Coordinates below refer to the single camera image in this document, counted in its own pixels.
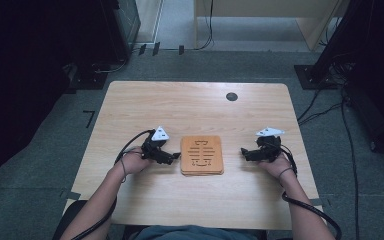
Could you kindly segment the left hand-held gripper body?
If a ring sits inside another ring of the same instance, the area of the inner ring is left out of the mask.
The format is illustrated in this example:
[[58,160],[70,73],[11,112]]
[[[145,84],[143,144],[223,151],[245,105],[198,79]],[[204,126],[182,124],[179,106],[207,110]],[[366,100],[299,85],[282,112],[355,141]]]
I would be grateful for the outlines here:
[[158,164],[160,164],[160,161],[164,158],[171,158],[170,153],[161,149],[168,139],[169,135],[162,126],[159,126],[157,129],[152,129],[141,146],[142,158],[154,160]]

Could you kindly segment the person's right hand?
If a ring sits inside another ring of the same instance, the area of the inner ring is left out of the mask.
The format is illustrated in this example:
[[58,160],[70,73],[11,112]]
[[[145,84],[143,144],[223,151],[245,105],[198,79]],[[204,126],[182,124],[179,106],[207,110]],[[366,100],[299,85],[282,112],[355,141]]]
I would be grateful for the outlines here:
[[[275,177],[276,179],[278,179],[277,177],[280,172],[282,172],[286,168],[292,167],[290,161],[286,158],[284,154],[279,155],[273,162],[261,161],[258,166],[266,170],[271,176]],[[287,171],[278,180],[282,180],[290,176],[294,177],[295,174],[292,171]]]

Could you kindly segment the thin black wrist band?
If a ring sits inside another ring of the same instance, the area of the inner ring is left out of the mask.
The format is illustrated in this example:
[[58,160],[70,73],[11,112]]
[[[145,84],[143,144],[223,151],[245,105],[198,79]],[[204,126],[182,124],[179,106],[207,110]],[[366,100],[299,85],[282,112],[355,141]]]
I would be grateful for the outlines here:
[[119,159],[119,162],[120,162],[120,164],[121,164],[121,166],[122,166],[122,168],[123,168],[123,177],[122,177],[122,180],[121,180],[121,183],[125,183],[126,182],[126,180],[127,180],[127,172],[126,172],[126,168],[125,168],[125,164],[124,164],[124,161],[123,161],[123,157],[121,157],[120,159]]
[[294,168],[293,168],[293,167],[289,167],[289,168],[286,168],[285,170],[283,170],[282,172],[280,172],[277,178],[280,179],[281,176],[282,176],[285,172],[287,172],[287,171],[292,171],[294,174],[296,174]]

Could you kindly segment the thin black left wrist band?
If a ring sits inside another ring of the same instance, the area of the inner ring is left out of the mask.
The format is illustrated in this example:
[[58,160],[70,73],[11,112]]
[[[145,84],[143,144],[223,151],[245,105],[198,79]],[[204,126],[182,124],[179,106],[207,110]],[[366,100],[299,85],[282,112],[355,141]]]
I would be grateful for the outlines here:
[[126,168],[125,168],[125,164],[124,164],[124,161],[123,161],[123,157],[121,157],[120,159],[119,159],[119,162],[120,162],[120,164],[121,164],[121,166],[122,166],[122,168],[123,168],[123,177],[122,177],[122,180],[121,180],[121,183],[125,183],[126,182],[126,180],[127,180],[127,172],[126,172]]

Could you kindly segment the black stand base plate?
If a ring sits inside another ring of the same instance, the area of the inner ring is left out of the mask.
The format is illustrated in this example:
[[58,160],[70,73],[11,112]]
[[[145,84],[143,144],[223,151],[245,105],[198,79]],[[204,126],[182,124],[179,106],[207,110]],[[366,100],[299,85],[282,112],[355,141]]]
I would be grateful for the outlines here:
[[77,71],[69,88],[74,90],[100,90],[104,87],[107,73],[82,73]]
[[303,90],[337,88],[337,84],[328,73],[318,74],[313,65],[295,65],[294,70]]

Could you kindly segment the carved bamboo trivet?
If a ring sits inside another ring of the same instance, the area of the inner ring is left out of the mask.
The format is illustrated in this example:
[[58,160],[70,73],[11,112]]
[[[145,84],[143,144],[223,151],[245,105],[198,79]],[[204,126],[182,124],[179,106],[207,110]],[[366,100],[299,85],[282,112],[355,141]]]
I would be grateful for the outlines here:
[[219,136],[184,136],[181,140],[181,172],[184,175],[218,175],[224,172]]

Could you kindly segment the black slanted stand post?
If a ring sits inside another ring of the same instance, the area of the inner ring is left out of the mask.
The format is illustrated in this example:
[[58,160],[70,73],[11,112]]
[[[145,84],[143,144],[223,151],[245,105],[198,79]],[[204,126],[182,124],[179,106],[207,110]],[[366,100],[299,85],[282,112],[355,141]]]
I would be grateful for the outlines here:
[[366,45],[376,0],[350,0],[344,17],[313,65],[318,74],[331,66],[351,62]]

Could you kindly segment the person's grey-blue clothing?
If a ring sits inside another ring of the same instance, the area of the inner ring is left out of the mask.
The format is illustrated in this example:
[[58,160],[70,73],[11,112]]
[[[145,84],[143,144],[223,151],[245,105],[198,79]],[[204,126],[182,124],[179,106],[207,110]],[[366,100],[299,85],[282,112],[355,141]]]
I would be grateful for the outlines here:
[[231,230],[187,226],[150,226],[132,240],[259,240],[261,234],[252,230]]

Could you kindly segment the white panel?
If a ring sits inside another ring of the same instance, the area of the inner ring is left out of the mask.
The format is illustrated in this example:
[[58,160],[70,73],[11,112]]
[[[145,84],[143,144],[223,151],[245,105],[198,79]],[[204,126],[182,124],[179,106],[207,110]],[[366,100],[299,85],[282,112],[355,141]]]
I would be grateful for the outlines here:
[[136,0],[141,22],[136,41],[153,43],[157,36],[163,0]]

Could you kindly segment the dark curtain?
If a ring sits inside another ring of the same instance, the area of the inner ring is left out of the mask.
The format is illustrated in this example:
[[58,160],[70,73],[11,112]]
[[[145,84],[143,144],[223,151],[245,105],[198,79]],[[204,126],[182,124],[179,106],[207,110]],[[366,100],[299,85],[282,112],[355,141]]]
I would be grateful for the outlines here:
[[48,0],[0,0],[0,167],[32,140],[69,85]]

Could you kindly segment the light wooden desk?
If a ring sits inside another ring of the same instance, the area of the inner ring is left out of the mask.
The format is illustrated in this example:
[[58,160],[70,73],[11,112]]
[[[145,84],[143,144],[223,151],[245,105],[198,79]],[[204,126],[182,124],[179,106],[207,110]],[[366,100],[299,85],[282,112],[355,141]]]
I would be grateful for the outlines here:
[[350,0],[194,0],[194,33],[199,17],[294,18],[310,50],[315,50],[334,17],[344,15]]

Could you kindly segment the black equipment cabinet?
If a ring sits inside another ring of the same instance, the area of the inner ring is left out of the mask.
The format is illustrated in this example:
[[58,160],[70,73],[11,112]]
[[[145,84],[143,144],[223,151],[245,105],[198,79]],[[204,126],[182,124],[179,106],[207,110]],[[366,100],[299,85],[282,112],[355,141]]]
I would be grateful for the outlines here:
[[117,61],[127,62],[141,25],[136,0],[100,0]]

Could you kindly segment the person's left hand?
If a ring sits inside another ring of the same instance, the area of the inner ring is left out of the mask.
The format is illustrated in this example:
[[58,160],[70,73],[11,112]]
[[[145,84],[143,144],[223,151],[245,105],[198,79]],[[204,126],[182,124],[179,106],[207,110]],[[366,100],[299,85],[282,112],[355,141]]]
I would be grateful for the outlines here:
[[139,173],[152,163],[150,159],[142,158],[142,150],[138,147],[129,150],[122,157],[128,175]]

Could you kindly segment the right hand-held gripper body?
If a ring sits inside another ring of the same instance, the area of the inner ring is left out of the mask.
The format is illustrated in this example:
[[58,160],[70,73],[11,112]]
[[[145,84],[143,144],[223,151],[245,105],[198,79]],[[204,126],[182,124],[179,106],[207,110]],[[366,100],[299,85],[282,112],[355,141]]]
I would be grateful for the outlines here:
[[283,130],[266,127],[256,133],[257,146],[259,147],[257,159],[273,162],[281,153],[280,136],[284,134]]

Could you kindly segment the thin black right wrist band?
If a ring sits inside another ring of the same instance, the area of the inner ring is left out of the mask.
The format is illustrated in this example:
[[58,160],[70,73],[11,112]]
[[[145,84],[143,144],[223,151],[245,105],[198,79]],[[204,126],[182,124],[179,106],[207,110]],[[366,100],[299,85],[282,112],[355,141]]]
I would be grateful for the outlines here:
[[280,179],[281,176],[282,176],[285,172],[287,172],[287,171],[292,171],[294,174],[296,174],[294,168],[293,168],[293,167],[289,167],[289,168],[286,168],[285,170],[283,170],[282,172],[280,172],[277,178]]

